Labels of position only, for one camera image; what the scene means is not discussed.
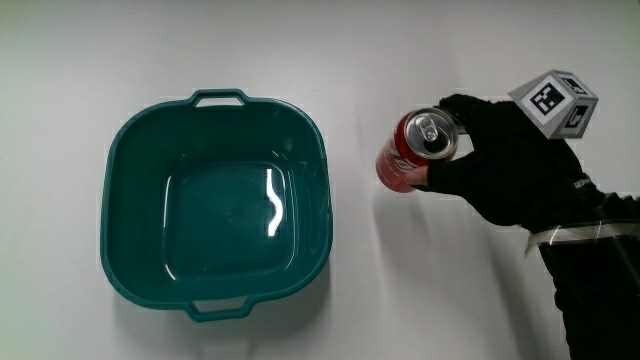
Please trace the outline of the person's right hand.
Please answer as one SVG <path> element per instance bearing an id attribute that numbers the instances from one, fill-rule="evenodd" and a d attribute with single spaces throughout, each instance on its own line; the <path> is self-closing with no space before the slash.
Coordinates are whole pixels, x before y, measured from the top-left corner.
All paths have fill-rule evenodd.
<path id="1" fill-rule="evenodd" d="M 484 219 L 530 231 L 583 222 L 604 201 L 567 139 L 584 134 L 596 95 L 575 75 L 549 71 L 490 102 L 454 94 L 439 109 L 470 137 L 472 151 L 432 162 L 404 180 L 416 189 L 460 196 Z"/>

